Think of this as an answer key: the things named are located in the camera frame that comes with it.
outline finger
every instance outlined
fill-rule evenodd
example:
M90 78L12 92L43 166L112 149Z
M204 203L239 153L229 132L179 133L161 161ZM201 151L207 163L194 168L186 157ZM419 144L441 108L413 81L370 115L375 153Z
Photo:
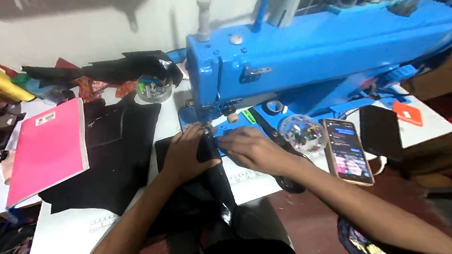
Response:
M180 137L182 137L182 132L178 132L176 135L174 135L173 139L171 140L171 144L176 144Z
M184 131L184 134L182 135L181 140L185 140L187 138L187 134L190 132L190 130L193 129L193 124L190 124L187 129Z
M233 130L230 135L245 135L250 137L260 137L263 136L262 133L255 127L242 126Z
M188 140L192 139L195 136L195 134L200 130L204 132L204 129L201 128L200 124L193 125L193 128L190 130L190 132L187 133L187 139Z
M230 155L231 160L234 161L235 164L248 169L254 168L254 162L250 160L248 157L232 151L229 151L228 153Z
M210 168L215 167L216 165L220 164L221 160L220 159L212 159L212 160L208 160L206 162L200 163L199 164L199 169L201 170L207 170Z
M218 146L226 151L232 151L237 154L248 156L250 155L251 145L239 142L221 142Z
M255 138L243 135L227 135L218 138L221 143L242 143L251 144L254 143Z

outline hand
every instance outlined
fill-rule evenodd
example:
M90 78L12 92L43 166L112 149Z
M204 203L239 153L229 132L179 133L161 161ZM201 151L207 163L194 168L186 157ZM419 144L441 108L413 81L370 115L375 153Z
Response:
M238 165L266 174L288 176L303 160L307 162L286 152L253 127L237 128L219 141L219 147Z
M177 186L221 163L220 159L212 159L203 163L199 163L196 159L196 152L203 133L204 129L201 128L201 125L190 125L184 133L177 133L171 140L162 173L168 175Z

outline pink notebook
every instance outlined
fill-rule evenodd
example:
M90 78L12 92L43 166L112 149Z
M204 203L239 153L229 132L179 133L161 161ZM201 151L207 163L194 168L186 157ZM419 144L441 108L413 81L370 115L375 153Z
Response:
M6 207L88 168L83 101L75 98L22 123Z

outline black phone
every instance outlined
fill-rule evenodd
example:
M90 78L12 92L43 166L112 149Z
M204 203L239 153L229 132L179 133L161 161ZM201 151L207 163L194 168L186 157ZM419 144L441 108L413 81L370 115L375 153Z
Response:
M400 161L403 148L400 141L397 114L369 105L359 109L361 143L366 152Z

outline tape roll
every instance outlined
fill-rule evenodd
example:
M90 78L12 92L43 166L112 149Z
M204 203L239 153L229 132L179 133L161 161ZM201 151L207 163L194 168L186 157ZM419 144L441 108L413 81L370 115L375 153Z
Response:
M277 100L269 100L262 104L262 109L270 116L276 116L284 108L284 105Z

